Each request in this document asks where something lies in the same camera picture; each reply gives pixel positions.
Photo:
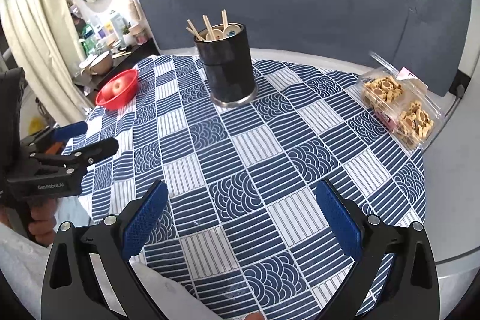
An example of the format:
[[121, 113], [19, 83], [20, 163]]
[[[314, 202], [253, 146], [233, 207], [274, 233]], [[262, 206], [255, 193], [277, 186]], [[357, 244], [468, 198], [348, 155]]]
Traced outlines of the white sleeve forearm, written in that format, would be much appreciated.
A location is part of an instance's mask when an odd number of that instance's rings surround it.
[[1, 272], [22, 305], [41, 318], [41, 290], [50, 248], [33, 243], [1, 224]]

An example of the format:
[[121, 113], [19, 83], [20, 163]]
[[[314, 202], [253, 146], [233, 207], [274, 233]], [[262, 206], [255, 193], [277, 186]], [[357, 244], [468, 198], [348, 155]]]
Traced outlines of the person left hand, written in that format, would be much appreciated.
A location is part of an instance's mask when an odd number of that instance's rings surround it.
[[47, 199], [40, 205], [30, 207], [32, 222], [28, 225], [28, 231], [38, 244], [48, 247], [55, 240], [58, 203], [57, 199]]

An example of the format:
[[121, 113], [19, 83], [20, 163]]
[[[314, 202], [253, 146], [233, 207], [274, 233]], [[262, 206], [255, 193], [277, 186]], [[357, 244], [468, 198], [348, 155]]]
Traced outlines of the person right hand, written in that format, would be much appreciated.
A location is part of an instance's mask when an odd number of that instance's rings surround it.
[[265, 320], [265, 317], [261, 312], [255, 312], [248, 314], [244, 320]]

